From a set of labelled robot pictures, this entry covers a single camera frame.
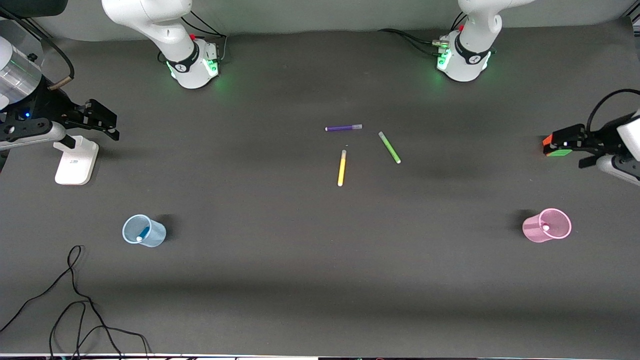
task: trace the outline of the cable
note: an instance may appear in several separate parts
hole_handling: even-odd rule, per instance
[[[195,16],[202,24],[204,24],[206,27],[208,27],[209,29],[213,30],[214,32],[212,33],[210,31],[197,28],[196,26],[192,25],[190,22],[185,20],[184,17],[180,17],[180,19],[182,19],[182,21],[184,21],[185,24],[191,26],[192,28],[194,28],[194,29],[196,29],[196,30],[198,30],[198,31],[200,31],[202,33],[209,34],[209,35],[214,35],[214,36],[221,37],[221,38],[226,38],[227,37],[226,35],[220,33],[218,30],[212,28],[209,24],[207,24],[204,20],[202,20],[198,15],[196,15],[195,12],[192,11],[191,14],[193,16]]]
[[[458,21],[458,18],[460,17],[460,15],[464,14],[464,12],[460,12],[458,14],[458,16],[456,16],[456,18],[453,20],[453,22],[451,23],[451,29],[450,31],[453,31],[453,29],[456,27],[456,22]]]
[[[75,256],[75,258],[72,259],[72,256],[74,254],[74,252],[77,250],[77,254]],[[87,337],[95,330],[97,329],[104,329],[105,332],[107,333],[107,337],[109,338],[109,342],[111,344],[111,346],[113,347],[113,349],[118,352],[118,355],[120,357],[123,356],[123,353],[120,351],[120,349],[117,347],[117,345],[115,344],[115,342],[113,341],[113,337],[111,336],[111,331],[117,331],[117,332],[122,332],[128,335],[133,335],[133,336],[137,336],[140,339],[142,339],[143,342],[143,346],[145,348],[145,354],[147,355],[147,359],[148,359],[148,354],[151,351],[151,346],[149,345],[147,339],[144,337],[144,335],[142,334],[138,334],[137,332],[132,332],[132,331],[127,331],[127,330],[123,330],[123,329],[118,329],[116,327],[109,327],[104,323],[104,319],[102,318],[102,315],[100,315],[100,313],[98,312],[97,308],[95,307],[95,303],[93,302],[93,299],[83,293],[81,293],[78,288],[77,288],[77,284],[76,284],[76,273],[74,271],[74,266],[76,265],[78,259],[80,258],[80,254],[82,253],[82,247],[80,245],[76,245],[74,247],[71,248],[71,250],[69,251],[68,255],[67,255],[67,269],[60,274],[56,280],[45,290],[43,291],[41,294],[25,301],[25,303],[22,305],[22,307],[20,307],[20,309],[18,310],[18,312],[11,318],[11,320],[9,320],[8,323],[6,323],[6,325],[4,325],[4,327],[2,329],[0,329],[0,333],[2,333],[21,313],[22,310],[33,300],[45,295],[46,293],[49,293],[60,281],[60,279],[66,275],[67,273],[71,273],[71,285],[74,289],[74,292],[76,293],[76,295],[79,295],[80,297],[83,297],[84,300],[77,300],[77,301],[73,301],[71,302],[69,305],[66,306],[66,308],[62,311],[62,313],[59,315],[58,319],[56,320],[56,322],[53,325],[53,328],[51,329],[51,332],[49,333],[49,353],[51,355],[51,359],[53,359],[53,338],[56,332],[56,329],[58,328],[58,325],[60,323],[60,321],[62,320],[62,318],[65,316],[65,314],[67,313],[67,311],[69,311],[69,309],[71,309],[71,307],[73,307],[74,305],[80,304],[83,307],[82,313],[80,315],[80,321],[79,321],[79,325],[78,325],[78,332],[77,332],[77,338],[76,338],[76,350],[74,351],[72,357],[70,358],[70,360],[74,360],[74,357],[76,356],[76,353],[78,354],[78,359],[80,358],[80,348],[82,347],[84,341],[87,339]],[[81,333],[82,333],[82,324],[84,321],[84,315],[86,313],[86,306],[87,304],[90,306],[91,310],[93,311],[93,313],[95,314],[95,316],[98,318],[98,320],[100,321],[100,325],[94,327],[93,329],[91,329],[87,335],[84,336],[83,340],[80,341],[80,337],[81,337]]]
[[[586,130],[586,133],[587,133],[588,136],[591,135],[591,123],[593,122],[593,117],[596,115],[596,112],[598,111],[598,109],[600,109],[602,104],[604,104],[604,102],[606,100],[608,100],[610,97],[615,96],[617,94],[621,94],[623,92],[630,92],[632,94],[640,95],[640,90],[636,90],[636,89],[620,89],[620,90],[616,90],[616,91],[614,91],[612,93],[609,93],[607,96],[603,97],[602,100],[600,100],[600,102],[598,102],[596,107],[593,108],[593,110],[591,111],[591,114],[589,114],[589,118],[587,119],[587,124],[585,125],[585,130]]]
[[[636,9],[638,9],[638,6],[640,6],[640,3],[637,3],[633,9],[629,10],[627,12],[627,14],[625,16],[630,16]]]
[[[22,19],[19,19],[18,17],[16,17],[14,14],[9,12],[6,8],[4,8],[1,5],[0,5],[0,12],[5,14],[7,17],[11,18],[11,20],[17,22],[18,25],[22,26],[22,28],[27,30],[28,32],[37,34],[38,37],[40,37],[38,40],[43,40],[44,42],[47,43],[47,45],[51,46],[65,60],[65,62],[67,63],[67,66],[69,66],[69,75],[67,77],[65,77],[64,79],[60,80],[59,82],[51,85],[49,87],[49,90],[58,89],[58,88],[62,87],[63,85],[67,84],[69,81],[73,80],[73,78],[76,76],[76,70],[74,68],[74,65],[71,63],[71,60],[69,60],[69,58],[64,53],[64,51],[60,50],[60,48],[56,44],[54,44],[53,41],[51,41],[49,38],[47,38],[47,36],[44,35],[42,33],[42,31],[40,31],[38,28],[29,25],[26,21],[24,21]]]
[[[415,42],[419,42],[419,43],[421,43],[421,44],[426,44],[426,45],[431,45],[431,41],[429,41],[429,40],[423,40],[423,39],[421,39],[421,38],[419,38],[419,37],[415,37],[415,36],[413,36],[413,35],[411,35],[411,34],[409,34],[409,33],[405,33],[405,32],[404,32],[404,31],[402,31],[402,30],[385,28],[385,29],[380,29],[380,30],[378,30],[378,31],[382,31],[382,32],[384,32],[384,33],[394,33],[394,34],[398,34],[398,35],[400,35],[400,36],[402,36],[402,37],[410,38],[411,40],[413,40],[413,41],[415,41]]]
[[[463,16],[454,26],[453,29],[457,28],[458,25],[460,25],[466,18],[468,17],[468,15],[465,14],[465,16]]]
[[[192,14],[193,16],[195,16],[195,17],[196,17],[196,19],[200,20],[200,22],[201,22],[202,24],[204,24],[204,26],[206,26],[206,27],[208,27],[209,29],[211,29],[211,31],[213,31],[214,33],[216,33],[216,34],[220,35],[221,37],[227,37],[226,35],[221,34],[218,30],[216,30],[216,29],[212,28],[209,24],[207,24],[207,23],[206,23],[206,21],[202,20],[202,18],[200,18],[198,15],[196,15],[196,13],[195,13],[195,12],[193,12],[193,10],[191,10],[191,14]]]
[[[164,58],[164,61],[162,61],[162,60],[160,60],[160,55],[163,55],[163,54],[162,54],[162,50],[158,51],[158,55],[156,55],[156,60],[157,60],[159,63],[164,64],[164,63],[166,62],[166,58]]]
[[[33,26],[34,28],[38,28],[38,30],[40,30],[47,38],[52,38],[51,34],[48,33],[45,29],[42,28],[42,26],[40,24],[38,24],[35,20],[27,18],[24,19],[26,22],[29,23],[29,25]]]
[[[430,42],[430,41],[423,40],[423,39],[421,39],[421,38],[417,38],[417,37],[415,37],[415,36],[413,36],[413,35],[411,35],[411,34],[405,33],[404,31],[400,31],[400,30],[397,30],[397,29],[380,29],[380,30],[378,30],[378,31],[382,31],[382,32],[385,32],[385,33],[394,33],[394,34],[398,34],[398,35],[400,35],[403,39],[407,40],[407,41],[409,42],[409,44],[411,44],[411,46],[413,46],[414,48],[416,48],[416,50],[418,50],[418,51],[420,51],[421,53],[424,53],[424,54],[432,55],[432,52],[427,51],[427,50],[425,50],[425,49],[423,49],[423,48],[419,47],[415,42],[413,42],[413,41],[416,41],[416,42],[418,42],[418,43],[420,43],[420,44],[424,44],[424,45],[431,45],[431,42]]]

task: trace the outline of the green marker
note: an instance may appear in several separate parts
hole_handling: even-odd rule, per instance
[[[378,135],[382,139],[382,142],[385,143],[387,150],[389,150],[389,154],[391,154],[391,156],[394,157],[394,160],[396,161],[397,164],[400,164],[400,157],[398,156],[398,154],[396,154],[394,147],[391,146],[391,143],[389,143],[389,140],[387,140],[387,137],[382,133],[382,131],[380,131]]]

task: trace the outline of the green led light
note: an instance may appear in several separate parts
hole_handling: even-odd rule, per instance
[[[440,55],[440,57],[443,59],[438,61],[438,69],[445,70],[449,64],[449,60],[451,59],[451,49],[447,49],[444,54]]]
[[[171,77],[175,79],[175,74],[173,73],[173,69],[171,68],[171,65],[169,65],[169,62],[166,62],[166,66],[169,68],[169,71],[171,72]]]
[[[209,73],[210,76],[216,76],[218,75],[218,68],[216,66],[216,62],[214,60],[205,60],[202,59],[202,63],[205,66],[205,69],[207,69],[207,72]]]
[[[484,61],[484,65],[482,65],[482,69],[486,69],[486,65],[489,63],[489,58],[491,57],[491,51],[486,55],[486,60]]]
[[[547,156],[566,156],[568,153],[572,152],[573,150],[571,149],[559,149],[556,150],[554,152],[551,152],[550,154],[547,154]]]

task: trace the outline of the pink cup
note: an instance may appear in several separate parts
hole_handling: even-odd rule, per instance
[[[551,239],[564,239],[571,233],[571,220],[558,209],[545,209],[540,214],[524,220],[522,231],[534,243]]]

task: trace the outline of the purple marker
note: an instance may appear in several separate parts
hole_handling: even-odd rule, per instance
[[[342,130],[357,130],[361,129],[362,124],[358,125],[345,125],[345,126],[327,126],[325,131],[342,131]]]

